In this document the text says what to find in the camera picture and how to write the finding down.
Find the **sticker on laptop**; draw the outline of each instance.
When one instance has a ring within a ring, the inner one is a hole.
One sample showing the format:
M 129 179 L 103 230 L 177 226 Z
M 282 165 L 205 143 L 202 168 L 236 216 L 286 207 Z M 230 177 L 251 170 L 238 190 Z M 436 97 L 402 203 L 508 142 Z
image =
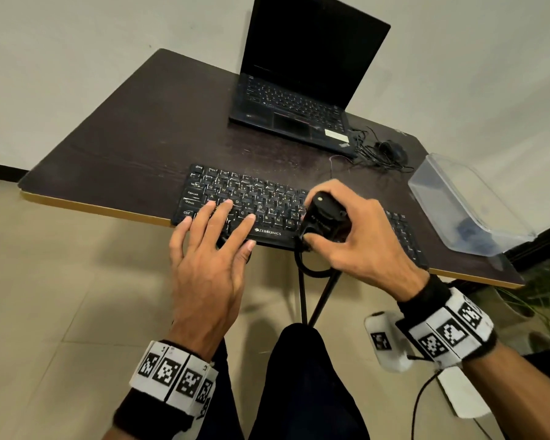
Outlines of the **sticker on laptop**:
M 340 134 L 339 132 L 331 131 L 331 130 L 324 130 L 326 135 L 328 137 L 331 137 L 333 139 L 342 140 L 343 142 L 349 143 L 348 136 L 344 134 Z

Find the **laptop touchpad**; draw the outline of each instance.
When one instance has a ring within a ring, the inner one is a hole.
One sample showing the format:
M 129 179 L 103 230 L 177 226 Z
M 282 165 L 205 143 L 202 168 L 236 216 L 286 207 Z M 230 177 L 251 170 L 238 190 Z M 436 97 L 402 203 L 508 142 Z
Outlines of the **laptop touchpad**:
M 310 126 L 307 123 L 300 122 L 299 120 L 286 117 L 276 112 L 273 114 L 273 127 L 276 130 L 291 132 L 302 137 L 310 136 Z

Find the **handheld controller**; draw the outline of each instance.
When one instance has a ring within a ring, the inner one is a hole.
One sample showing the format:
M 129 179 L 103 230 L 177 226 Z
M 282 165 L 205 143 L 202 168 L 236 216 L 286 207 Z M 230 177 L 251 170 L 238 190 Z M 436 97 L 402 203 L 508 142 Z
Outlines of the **handheld controller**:
M 344 242 L 351 228 L 352 222 L 346 209 L 330 193 L 320 191 L 312 199 L 297 236 L 301 249 L 308 250 L 309 247 L 303 242 L 306 233 L 316 233 L 333 242 Z
M 413 361 L 408 358 L 414 355 L 408 339 L 395 326 L 403 319 L 398 312 L 377 312 L 365 318 L 365 329 L 375 350 L 381 367 L 389 372 L 405 372 Z

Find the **laptop keyboard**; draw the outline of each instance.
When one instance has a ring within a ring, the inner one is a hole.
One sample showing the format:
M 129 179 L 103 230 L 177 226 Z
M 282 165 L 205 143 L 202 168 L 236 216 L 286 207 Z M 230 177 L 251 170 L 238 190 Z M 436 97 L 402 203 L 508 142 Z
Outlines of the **laptop keyboard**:
M 248 214 L 254 213 L 257 218 L 249 233 L 250 239 L 256 240 L 257 244 L 294 250 L 294 236 L 300 226 L 300 217 L 306 212 L 304 200 L 307 194 L 305 189 L 204 165 L 191 165 L 171 223 L 177 225 L 186 216 L 195 218 L 208 200 L 215 200 L 220 205 L 231 199 L 234 206 L 222 230 L 224 236 L 229 236 Z M 405 253 L 418 267 L 427 269 L 426 258 L 405 216 L 385 213 Z
M 246 97 L 256 103 L 292 112 L 324 125 L 332 131 L 344 133 L 341 110 L 338 107 L 325 105 L 303 95 L 284 90 L 249 76 Z

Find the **transparent plastic box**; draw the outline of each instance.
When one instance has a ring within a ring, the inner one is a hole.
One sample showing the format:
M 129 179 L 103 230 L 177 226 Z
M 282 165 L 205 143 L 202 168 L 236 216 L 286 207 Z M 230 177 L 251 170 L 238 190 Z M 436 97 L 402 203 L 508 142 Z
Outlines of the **transparent plastic box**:
M 494 256 L 536 236 L 481 176 L 463 163 L 429 154 L 408 184 L 451 250 Z

